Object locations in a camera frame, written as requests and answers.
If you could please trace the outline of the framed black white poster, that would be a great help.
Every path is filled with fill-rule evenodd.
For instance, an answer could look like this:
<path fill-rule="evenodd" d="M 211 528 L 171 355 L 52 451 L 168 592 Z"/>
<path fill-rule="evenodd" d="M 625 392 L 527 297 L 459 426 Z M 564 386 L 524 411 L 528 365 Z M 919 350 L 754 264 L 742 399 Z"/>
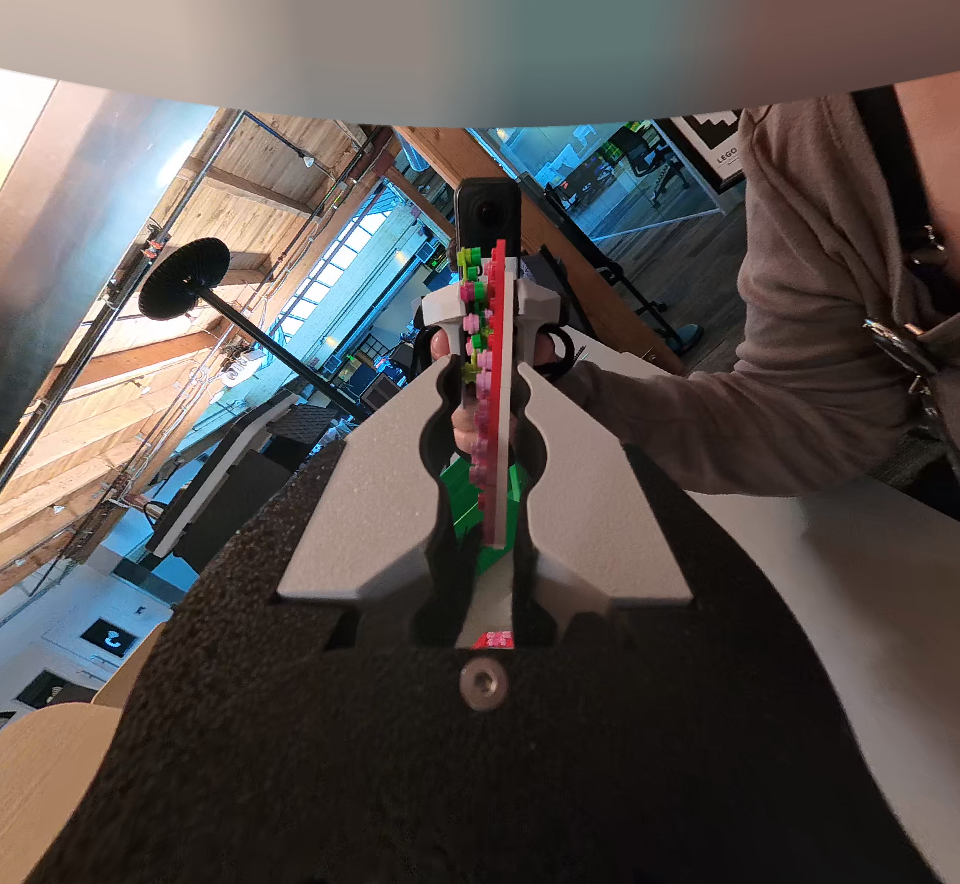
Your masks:
<path fill-rule="evenodd" d="M 742 109 L 667 119 L 683 154 L 714 192 L 725 193 L 744 179 L 739 122 Z"/>

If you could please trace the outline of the dark wall sign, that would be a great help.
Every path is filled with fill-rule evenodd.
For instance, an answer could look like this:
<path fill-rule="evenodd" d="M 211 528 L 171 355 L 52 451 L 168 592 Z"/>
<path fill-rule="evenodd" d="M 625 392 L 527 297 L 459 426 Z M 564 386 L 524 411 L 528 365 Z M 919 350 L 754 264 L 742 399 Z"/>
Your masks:
<path fill-rule="evenodd" d="M 106 618 L 97 618 L 78 636 L 94 657 L 120 667 L 142 642 L 141 635 L 117 626 Z"/>

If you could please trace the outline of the red lego heart with flowers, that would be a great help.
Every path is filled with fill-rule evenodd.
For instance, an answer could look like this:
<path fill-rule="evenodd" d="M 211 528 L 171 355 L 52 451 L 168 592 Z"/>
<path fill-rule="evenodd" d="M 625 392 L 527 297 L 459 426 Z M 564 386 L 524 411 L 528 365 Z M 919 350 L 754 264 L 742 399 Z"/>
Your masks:
<path fill-rule="evenodd" d="M 458 252 L 462 382 L 476 401 L 469 479 L 478 490 L 483 544 L 497 551 L 506 549 L 509 536 L 517 262 L 505 238 L 487 257 L 478 246 Z"/>

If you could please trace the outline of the person's right hand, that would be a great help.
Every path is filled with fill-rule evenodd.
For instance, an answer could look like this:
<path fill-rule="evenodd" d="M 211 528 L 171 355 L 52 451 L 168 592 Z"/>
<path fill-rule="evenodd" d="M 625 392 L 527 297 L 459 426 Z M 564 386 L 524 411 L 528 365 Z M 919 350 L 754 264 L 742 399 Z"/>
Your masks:
<path fill-rule="evenodd" d="M 540 328 L 536 334 L 534 346 L 534 366 L 542 366 L 558 362 L 560 357 L 552 334 L 546 328 Z M 448 335 L 438 330 L 431 337 L 430 355 L 434 361 L 451 355 Z M 458 453 L 464 458 L 471 457 L 474 443 L 477 439 L 475 414 L 477 400 L 473 385 L 462 385 L 461 400 L 451 416 L 453 438 Z"/>

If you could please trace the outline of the white-edged black panel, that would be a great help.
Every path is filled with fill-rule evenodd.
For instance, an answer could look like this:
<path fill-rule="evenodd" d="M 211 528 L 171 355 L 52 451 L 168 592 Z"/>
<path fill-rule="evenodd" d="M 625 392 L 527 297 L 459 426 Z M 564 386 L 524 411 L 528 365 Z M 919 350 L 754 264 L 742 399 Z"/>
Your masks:
<path fill-rule="evenodd" d="M 281 390 L 246 412 L 228 429 L 212 455 L 165 507 L 146 542 L 146 564 L 154 569 L 170 555 L 201 572 L 223 546 L 292 476 L 291 459 L 277 462 L 264 453 L 275 428 L 299 403 Z"/>

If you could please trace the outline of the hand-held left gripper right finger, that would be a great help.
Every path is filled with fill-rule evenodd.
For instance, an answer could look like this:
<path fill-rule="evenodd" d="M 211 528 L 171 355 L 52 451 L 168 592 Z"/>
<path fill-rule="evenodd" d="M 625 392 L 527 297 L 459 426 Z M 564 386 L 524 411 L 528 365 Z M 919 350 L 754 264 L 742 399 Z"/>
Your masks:
<path fill-rule="evenodd" d="M 545 445 L 529 490 L 534 599 L 550 613 L 684 605 L 692 593 L 619 440 L 527 363 L 523 416 Z"/>

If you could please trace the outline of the green plastic bin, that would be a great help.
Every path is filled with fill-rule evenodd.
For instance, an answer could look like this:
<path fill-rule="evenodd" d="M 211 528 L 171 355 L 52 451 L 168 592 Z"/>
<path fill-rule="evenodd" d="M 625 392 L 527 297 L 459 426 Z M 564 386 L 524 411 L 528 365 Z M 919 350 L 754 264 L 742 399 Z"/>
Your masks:
<path fill-rule="evenodd" d="M 452 459 L 450 465 L 440 475 L 450 498 L 454 530 L 459 540 L 463 540 L 467 533 L 477 525 L 481 525 L 483 520 L 483 514 L 477 506 L 479 489 L 469 480 L 470 466 L 465 458 L 457 456 Z M 523 469 L 518 464 L 512 464 L 509 470 L 506 546 L 504 549 L 487 546 L 481 548 L 476 559 L 476 578 L 483 576 L 513 548 L 517 533 L 518 514 L 520 513 L 520 501 L 526 491 L 527 483 L 528 478 Z"/>

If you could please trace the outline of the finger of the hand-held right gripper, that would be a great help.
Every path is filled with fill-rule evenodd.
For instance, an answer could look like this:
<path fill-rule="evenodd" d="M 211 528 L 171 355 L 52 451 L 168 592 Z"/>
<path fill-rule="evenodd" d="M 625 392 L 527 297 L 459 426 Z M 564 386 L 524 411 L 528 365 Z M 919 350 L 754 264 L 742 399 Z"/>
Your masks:
<path fill-rule="evenodd" d="M 527 278 L 518 278 L 515 289 L 515 359 L 533 366 L 538 334 L 544 327 L 559 324 L 562 302 L 558 293 Z"/>
<path fill-rule="evenodd" d="M 461 286 L 446 286 L 428 292 L 421 301 L 423 327 L 419 331 L 419 363 L 426 368 L 433 363 L 431 341 L 437 331 L 446 334 L 450 354 L 457 355 L 463 368 L 470 361 L 464 319 L 468 316 L 467 302 L 462 299 Z"/>

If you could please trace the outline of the light wooden chair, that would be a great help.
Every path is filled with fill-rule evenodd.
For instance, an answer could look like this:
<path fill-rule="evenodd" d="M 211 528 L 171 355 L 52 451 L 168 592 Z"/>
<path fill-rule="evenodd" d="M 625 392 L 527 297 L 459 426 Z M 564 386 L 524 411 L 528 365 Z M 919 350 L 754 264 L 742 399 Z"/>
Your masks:
<path fill-rule="evenodd" d="M 89 702 L 35 710 L 1 735 L 1 881 L 26 881 L 99 770 L 160 623 Z"/>

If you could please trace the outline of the black round-top stand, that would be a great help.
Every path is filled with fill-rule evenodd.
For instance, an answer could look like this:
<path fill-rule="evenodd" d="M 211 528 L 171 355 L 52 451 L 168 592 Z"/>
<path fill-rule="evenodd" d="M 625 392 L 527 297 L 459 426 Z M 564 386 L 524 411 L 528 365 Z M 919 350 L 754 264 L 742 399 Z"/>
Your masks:
<path fill-rule="evenodd" d="M 299 360 L 244 314 L 215 294 L 231 265 L 230 250 L 219 239 L 189 242 L 160 263 L 145 279 L 138 298 L 141 314 L 156 321 L 170 320 L 205 302 L 254 342 L 265 348 L 310 386 L 329 397 L 343 412 L 361 423 L 370 412 L 330 384 L 318 371 Z"/>

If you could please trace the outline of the person's torso grey sweater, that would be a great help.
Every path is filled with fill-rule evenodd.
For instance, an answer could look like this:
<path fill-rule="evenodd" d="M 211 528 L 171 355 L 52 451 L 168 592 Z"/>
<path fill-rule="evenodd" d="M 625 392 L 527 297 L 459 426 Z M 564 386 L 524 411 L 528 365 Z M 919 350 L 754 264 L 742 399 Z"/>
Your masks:
<path fill-rule="evenodd" d="M 906 376 L 914 421 L 958 456 L 958 255 L 903 112 L 887 85 L 744 114 L 739 284 L 748 312 L 860 314 Z"/>

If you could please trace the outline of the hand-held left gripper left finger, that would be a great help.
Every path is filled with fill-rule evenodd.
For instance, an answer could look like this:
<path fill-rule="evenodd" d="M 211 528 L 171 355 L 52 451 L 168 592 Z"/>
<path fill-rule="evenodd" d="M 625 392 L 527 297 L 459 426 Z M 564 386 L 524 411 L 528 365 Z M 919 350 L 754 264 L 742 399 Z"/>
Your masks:
<path fill-rule="evenodd" d="M 282 601 L 375 605 L 431 589 L 431 555 L 453 533 L 440 474 L 460 392 L 459 359 L 443 357 L 346 438 L 277 586 Z"/>

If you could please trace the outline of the person's right forearm grey sleeve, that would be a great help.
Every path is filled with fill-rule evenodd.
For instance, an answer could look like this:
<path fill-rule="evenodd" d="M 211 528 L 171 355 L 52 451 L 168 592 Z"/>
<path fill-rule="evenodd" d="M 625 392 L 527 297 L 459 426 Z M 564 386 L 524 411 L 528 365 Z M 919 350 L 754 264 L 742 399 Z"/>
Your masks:
<path fill-rule="evenodd" d="M 862 316 L 750 309 L 730 373 L 629 378 L 589 362 L 556 386 L 682 489 L 804 496 L 876 469 L 915 418 Z"/>

